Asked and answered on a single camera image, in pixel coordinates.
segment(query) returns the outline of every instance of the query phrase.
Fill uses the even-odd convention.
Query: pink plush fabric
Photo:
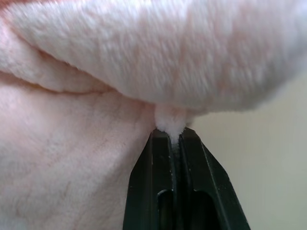
[[[0,229],[114,230],[157,126],[268,100],[307,0],[0,0]]]

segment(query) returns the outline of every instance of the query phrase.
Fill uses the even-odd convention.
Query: clip jaw
[[[186,128],[155,130],[132,170],[123,230],[250,230],[227,173]]]

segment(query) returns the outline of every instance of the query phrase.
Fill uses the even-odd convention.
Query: beige background
[[[252,230],[307,229],[307,77],[257,111],[192,128],[228,172]]]

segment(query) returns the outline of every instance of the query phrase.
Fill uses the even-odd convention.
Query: white wall
[[[307,229],[307,77],[263,108],[192,128],[228,172],[252,230]]]

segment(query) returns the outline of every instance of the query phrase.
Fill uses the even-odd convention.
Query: light pink fleece
[[[307,0],[0,0],[0,229],[120,229],[157,126],[243,111],[307,66]]]

